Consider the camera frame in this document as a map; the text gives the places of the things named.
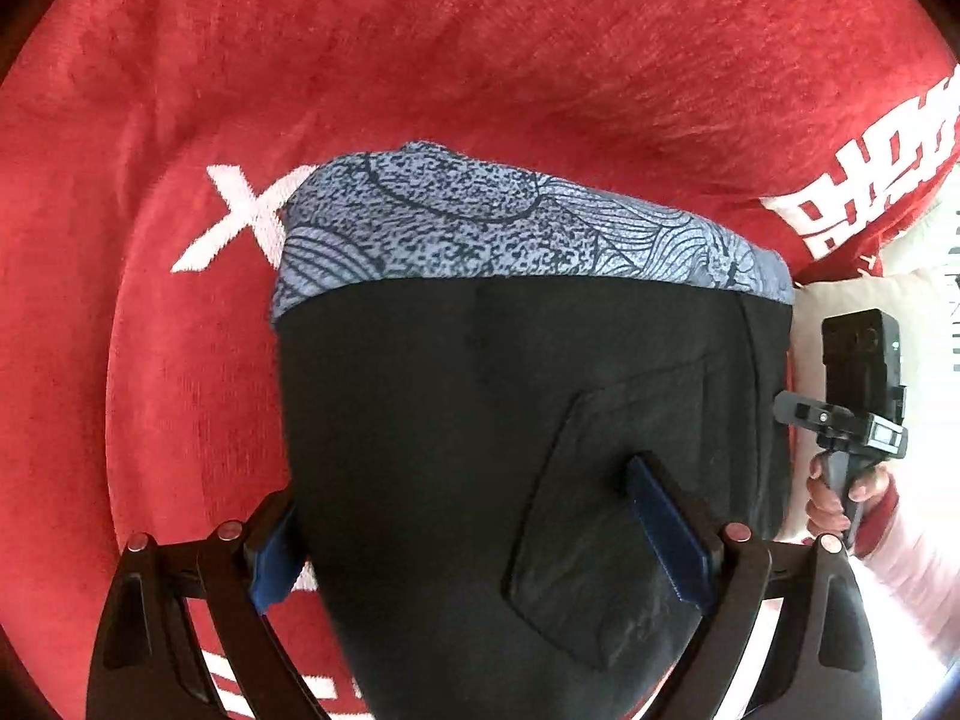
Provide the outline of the pink sleeved right forearm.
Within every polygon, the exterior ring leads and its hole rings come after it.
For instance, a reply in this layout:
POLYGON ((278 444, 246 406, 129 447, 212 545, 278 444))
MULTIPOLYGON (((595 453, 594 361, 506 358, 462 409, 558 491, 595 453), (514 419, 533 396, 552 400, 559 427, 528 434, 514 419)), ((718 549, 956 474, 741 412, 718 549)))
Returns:
POLYGON ((905 606, 940 660, 957 663, 957 532, 935 513, 939 499, 901 491, 884 466, 861 476, 850 499, 862 504, 854 554, 905 606))

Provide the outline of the person's right hand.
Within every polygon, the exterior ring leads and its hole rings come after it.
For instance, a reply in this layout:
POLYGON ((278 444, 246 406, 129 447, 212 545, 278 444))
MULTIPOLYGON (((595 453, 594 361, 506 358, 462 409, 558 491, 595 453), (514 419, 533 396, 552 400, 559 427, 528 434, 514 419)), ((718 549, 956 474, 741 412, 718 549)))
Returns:
MULTIPOLYGON (((809 500, 805 505, 805 528, 812 536, 827 533, 843 535, 851 528, 853 521, 844 513, 841 497, 825 483, 820 455, 817 455, 809 466, 807 493, 809 500)), ((887 530, 898 504, 898 493, 889 468, 877 465, 862 475, 851 486, 848 500, 861 507, 861 525, 857 528, 856 535, 857 549, 861 553, 870 553, 887 530)))

